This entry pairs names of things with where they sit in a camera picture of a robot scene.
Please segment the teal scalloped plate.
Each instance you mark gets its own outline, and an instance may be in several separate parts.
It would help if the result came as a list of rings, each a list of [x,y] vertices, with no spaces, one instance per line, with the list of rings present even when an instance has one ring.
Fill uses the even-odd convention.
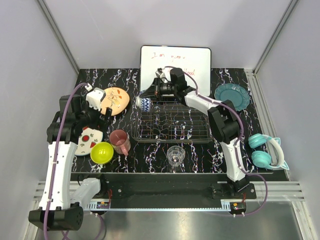
[[[231,101],[238,112],[245,110],[250,104],[250,96],[247,90],[233,83],[219,85],[214,91],[214,98],[222,102]]]

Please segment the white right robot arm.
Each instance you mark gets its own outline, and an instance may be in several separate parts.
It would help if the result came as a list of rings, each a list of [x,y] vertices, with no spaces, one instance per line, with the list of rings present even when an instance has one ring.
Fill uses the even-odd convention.
[[[157,69],[152,84],[136,98],[136,106],[141,110],[149,110],[153,100],[162,100],[165,96],[173,95],[182,105],[205,114],[213,138],[222,147],[226,163],[227,183],[222,192],[232,198],[239,198],[250,182],[241,154],[244,127],[233,103],[230,100],[220,101],[201,95],[197,86],[188,85],[186,77],[190,77],[190,74],[178,67],[170,66],[169,69],[170,79],[165,77],[164,69]]]

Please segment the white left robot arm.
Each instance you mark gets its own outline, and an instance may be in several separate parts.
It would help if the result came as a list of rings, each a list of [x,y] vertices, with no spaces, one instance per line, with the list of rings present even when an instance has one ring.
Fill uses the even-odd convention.
[[[110,125],[100,118],[104,98],[89,93],[59,99],[60,110],[46,130],[49,157],[44,191],[38,209],[28,214],[29,222],[43,231],[79,230],[91,199],[108,193],[102,176],[88,176],[70,193],[72,164],[84,128],[105,132]]]

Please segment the yellow-green bowl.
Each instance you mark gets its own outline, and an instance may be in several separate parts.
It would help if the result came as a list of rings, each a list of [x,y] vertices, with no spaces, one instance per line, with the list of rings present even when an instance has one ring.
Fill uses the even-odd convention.
[[[108,142],[100,142],[96,144],[91,152],[90,158],[96,164],[107,164],[109,163],[114,155],[114,148]]]

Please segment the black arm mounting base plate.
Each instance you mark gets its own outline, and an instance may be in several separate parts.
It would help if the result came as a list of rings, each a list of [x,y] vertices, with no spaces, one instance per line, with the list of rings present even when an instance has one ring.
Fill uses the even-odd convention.
[[[91,173],[102,181],[101,197],[112,209],[212,209],[222,200],[255,200],[254,184],[236,191],[224,173]]]

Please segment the orange floral plate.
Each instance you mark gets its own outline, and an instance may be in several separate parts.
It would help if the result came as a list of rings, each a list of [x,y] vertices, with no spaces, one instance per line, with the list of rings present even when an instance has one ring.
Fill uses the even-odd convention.
[[[101,102],[100,113],[105,115],[107,108],[112,109],[112,116],[118,115],[125,110],[130,102],[129,94],[119,87],[109,87],[105,90],[105,98]]]

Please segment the red patterned bowl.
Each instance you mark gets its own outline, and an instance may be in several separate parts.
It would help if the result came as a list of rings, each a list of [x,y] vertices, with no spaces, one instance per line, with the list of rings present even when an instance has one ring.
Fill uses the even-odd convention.
[[[149,112],[152,107],[152,100],[150,98],[141,98],[137,96],[135,105],[142,112]]]

